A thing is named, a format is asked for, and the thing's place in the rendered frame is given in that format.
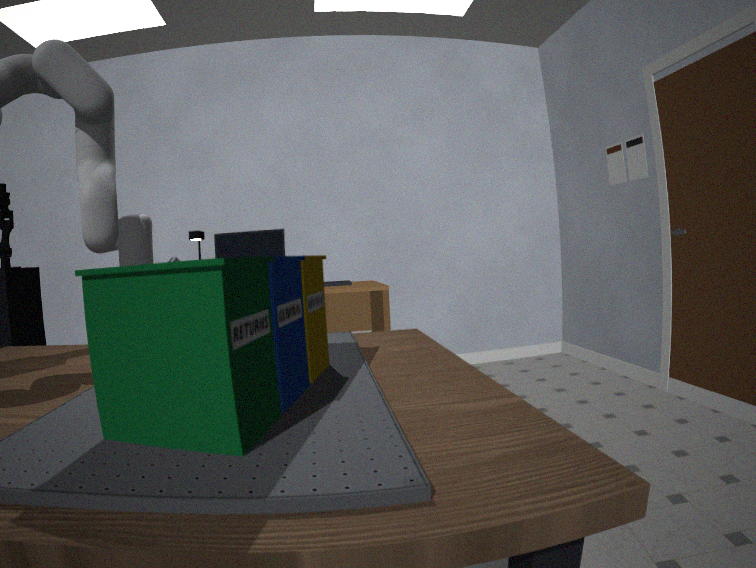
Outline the green bin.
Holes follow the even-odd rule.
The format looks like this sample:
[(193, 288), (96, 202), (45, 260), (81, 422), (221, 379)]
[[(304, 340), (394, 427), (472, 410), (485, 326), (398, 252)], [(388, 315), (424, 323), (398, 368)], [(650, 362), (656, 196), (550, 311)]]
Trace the green bin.
[(244, 456), (282, 416), (264, 262), (75, 270), (104, 439)]

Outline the yellow recycle bin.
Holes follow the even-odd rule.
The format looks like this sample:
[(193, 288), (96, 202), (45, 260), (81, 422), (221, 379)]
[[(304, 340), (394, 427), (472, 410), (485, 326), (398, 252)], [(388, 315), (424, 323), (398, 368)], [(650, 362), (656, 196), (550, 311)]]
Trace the yellow recycle bin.
[(313, 383), (329, 365), (323, 259), (326, 259), (326, 255), (305, 256), (305, 260), (301, 260), (310, 383)]

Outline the blue general waste bin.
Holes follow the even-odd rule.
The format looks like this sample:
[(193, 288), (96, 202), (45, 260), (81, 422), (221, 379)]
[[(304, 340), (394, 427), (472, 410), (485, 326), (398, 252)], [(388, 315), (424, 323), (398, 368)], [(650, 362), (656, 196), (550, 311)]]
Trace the blue general waste bin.
[(274, 262), (268, 263), (281, 412), (310, 386), (301, 260), (305, 256), (274, 256)]

